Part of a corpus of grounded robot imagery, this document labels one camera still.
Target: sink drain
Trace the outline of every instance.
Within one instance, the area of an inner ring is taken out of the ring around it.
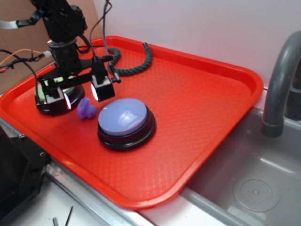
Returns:
[[[242,207],[255,212],[271,210],[280,200],[278,186],[258,173],[240,178],[234,185],[233,193]]]

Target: button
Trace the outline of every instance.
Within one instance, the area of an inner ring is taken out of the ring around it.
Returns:
[[[137,99],[116,100],[102,109],[98,117],[101,129],[111,136],[125,136],[140,129],[147,119],[145,104]]]

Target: tray rim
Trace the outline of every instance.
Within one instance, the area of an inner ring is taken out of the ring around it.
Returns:
[[[136,51],[136,52],[143,52],[142,42],[119,37],[119,36],[108,36],[107,37],[107,42],[108,45],[114,45],[114,42],[119,43],[119,47],[122,48],[127,48],[126,45],[129,43],[131,44],[131,50]],[[93,42],[95,45],[97,44],[102,44],[103,41],[101,38],[95,39]],[[240,108],[239,111],[236,112],[235,114],[235,121],[236,123],[233,123],[233,125],[227,125],[227,127],[224,127],[222,129],[222,132],[220,131],[219,134],[223,133],[224,138],[230,133],[230,131],[236,126],[236,124],[244,117],[244,115],[249,111],[249,109],[253,106],[253,104],[256,102],[256,100],[261,96],[262,91],[263,91],[263,82],[262,79],[259,77],[258,74],[255,72],[243,68],[240,66],[236,65],[231,65],[228,63],[204,58],[201,56],[196,56],[192,54],[187,54],[183,52],[179,52],[176,50],[171,50],[167,49],[164,47],[159,47],[155,46],[152,44],[148,44],[150,48],[155,49],[156,51],[153,52],[153,56],[168,60],[171,62],[181,62],[182,65],[185,66],[190,66],[202,71],[210,72],[210,73],[215,73],[216,71],[219,71],[220,73],[217,75],[220,76],[225,76],[226,72],[233,72],[235,71],[236,74],[241,74],[240,80],[242,83],[247,85],[251,91],[251,96],[248,99],[248,101],[244,104],[243,107]],[[40,71],[37,72],[37,75],[41,75],[45,73],[45,71],[50,70],[52,67],[53,63],[50,65],[44,67]],[[31,89],[34,87],[34,76],[30,76],[27,79],[23,80],[22,82],[18,83],[17,85],[13,86],[10,88],[8,91],[6,91],[2,96],[0,96],[0,117],[2,117],[4,120],[6,120],[9,124],[11,124],[13,127],[15,127],[18,131],[21,133],[24,133],[26,136],[29,138],[31,137],[36,137],[36,134],[31,131],[29,128],[26,127],[23,123],[18,121],[17,119],[11,117],[8,112],[5,111],[5,109],[8,109],[8,104],[10,101],[18,97],[20,94],[24,93],[24,91],[27,91],[28,89]],[[214,151],[214,149],[219,145],[221,139],[221,136],[215,136],[215,138],[210,142],[210,144],[206,147],[206,150],[212,150],[211,152]],[[35,143],[40,145],[42,148],[44,148],[46,151],[49,148],[54,148],[51,144],[46,142],[43,139],[39,139],[39,137],[36,137],[34,140]],[[56,153],[55,159],[60,159],[60,164],[68,162],[70,157],[64,153]],[[89,171],[84,169],[82,166],[77,166],[76,169],[72,166],[64,165],[68,170],[70,170],[72,173],[74,173],[76,176],[80,177],[83,179],[87,184],[90,186],[94,187],[93,185],[98,185],[97,191],[106,196],[108,199],[110,199],[112,202],[115,204],[128,208],[128,209],[133,209],[133,210],[141,210],[141,209],[146,209],[150,208],[153,206],[156,206],[162,202],[166,202],[173,197],[175,197],[180,190],[185,186],[185,184],[188,182],[188,180],[193,176],[193,174],[201,167],[203,162],[205,162],[206,159],[195,159],[194,162],[187,168],[187,170],[176,180],[176,182],[171,186],[170,189],[168,189],[166,192],[158,195],[157,197],[154,197],[149,200],[132,200],[115,189],[104,186],[106,182],[102,181],[100,178],[96,177],[95,175],[91,175]]]

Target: sink basin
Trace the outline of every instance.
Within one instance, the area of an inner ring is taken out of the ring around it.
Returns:
[[[301,125],[286,119],[282,136],[269,138],[261,134],[261,117],[252,108],[187,188],[237,225],[299,226]]]

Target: white wall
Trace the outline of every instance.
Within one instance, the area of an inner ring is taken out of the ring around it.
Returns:
[[[104,0],[94,0],[98,16]],[[300,0],[111,0],[106,34],[243,66],[269,84]]]

